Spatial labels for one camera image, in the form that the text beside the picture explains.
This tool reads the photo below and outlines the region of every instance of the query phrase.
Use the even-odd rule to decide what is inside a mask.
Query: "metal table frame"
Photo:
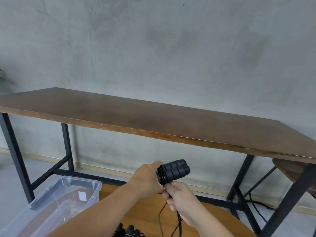
[[[58,163],[56,163],[52,168],[46,171],[36,181],[31,183],[23,158],[22,158],[20,148],[18,146],[16,137],[15,137],[15,134],[14,134],[14,131],[9,119],[9,115],[7,113],[1,113],[0,125],[3,131],[3,134],[5,136],[6,142],[8,144],[20,181],[22,183],[24,193],[29,203],[35,199],[34,190],[41,183],[43,183],[49,176],[53,174],[99,180],[103,184],[112,184],[112,185],[117,185],[117,186],[121,186],[126,183],[124,181],[120,181],[116,179],[109,179],[109,178],[104,178],[104,177],[100,177],[96,175],[88,175],[88,174],[76,172],[74,169],[74,163],[73,163],[73,158],[72,158],[68,125],[65,123],[61,123],[61,127],[62,127],[62,132],[63,132],[63,137],[64,137],[66,156],[62,158]],[[303,171],[299,179],[294,184],[292,184],[290,190],[287,192],[284,199],[280,203],[278,209],[273,213],[273,215],[269,219],[268,223],[263,227],[263,229],[261,229],[254,215],[252,214],[248,206],[248,203],[246,202],[244,198],[244,195],[239,189],[253,159],[254,159],[254,155],[246,156],[244,163],[241,169],[239,170],[239,173],[235,179],[235,182],[233,186],[231,187],[231,190],[227,196],[226,201],[203,197],[203,196],[197,196],[197,198],[201,202],[210,203],[219,207],[228,208],[231,211],[231,214],[233,214],[238,219],[239,219],[239,216],[238,216],[237,211],[243,211],[246,214],[248,221],[250,222],[250,225],[257,236],[270,237],[275,232],[275,230],[279,227],[279,225],[282,223],[284,218],[289,214],[289,212],[292,210],[292,208],[295,206],[298,200],[302,197],[304,192],[310,187],[312,181],[316,179],[316,164],[309,164],[305,168],[305,170]],[[60,167],[66,162],[68,162],[69,170],[60,169]],[[235,197],[237,197],[238,199],[237,202],[233,201]]]

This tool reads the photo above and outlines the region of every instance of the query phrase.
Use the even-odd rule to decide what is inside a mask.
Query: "forearm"
[[[139,191],[127,183],[111,195],[76,215],[48,237],[113,235],[124,215],[139,201]]]
[[[194,219],[196,229],[201,237],[233,237],[231,232],[204,207]]]

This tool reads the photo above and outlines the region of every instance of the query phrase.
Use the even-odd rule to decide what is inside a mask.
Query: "floor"
[[[33,182],[54,164],[35,159],[25,159],[25,165],[29,173],[30,180],[31,182]],[[128,178],[113,176],[85,169],[77,169],[76,171],[86,174],[99,175],[112,179],[119,179],[124,181],[128,180]],[[35,196],[39,196],[45,190],[45,188],[52,185],[58,178],[59,176],[57,175],[50,176],[34,191]],[[224,197],[204,194],[200,192],[196,192],[196,194],[212,198],[225,199]],[[4,153],[0,153],[0,203],[0,230],[4,228],[8,223],[10,223],[13,218],[23,208],[27,206],[27,201],[24,196],[17,171],[13,165],[13,161],[10,155]],[[249,204],[249,207],[253,211],[255,218],[262,228],[265,222],[255,212],[251,204]],[[270,211],[260,205],[257,205],[257,208],[266,219],[269,219],[273,213],[273,211]],[[238,214],[240,220],[251,229],[245,214],[241,211],[238,211]],[[315,227],[316,216],[291,211],[291,213],[287,216],[287,218],[274,233],[273,237],[312,237]]]

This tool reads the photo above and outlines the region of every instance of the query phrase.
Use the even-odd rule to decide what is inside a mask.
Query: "white label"
[[[87,201],[87,196],[86,196],[85,192],[78,191],[78,193],[79,193],[79,199],[80,200]]]

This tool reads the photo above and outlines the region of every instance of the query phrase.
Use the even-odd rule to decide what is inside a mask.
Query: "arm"
[[[162,196],[172,211],[178,211],[182,219],[197,229],[201,237],[233,237],[196,198],[190,188],[181,182],[173,181],[165,185]]]
[[[156,161],[139,167],[125,185],[111,195],[76,215],[47,237],[101,236],[111,237],[124,215],[141,199],[163,192],[156,170],[163,163]]]

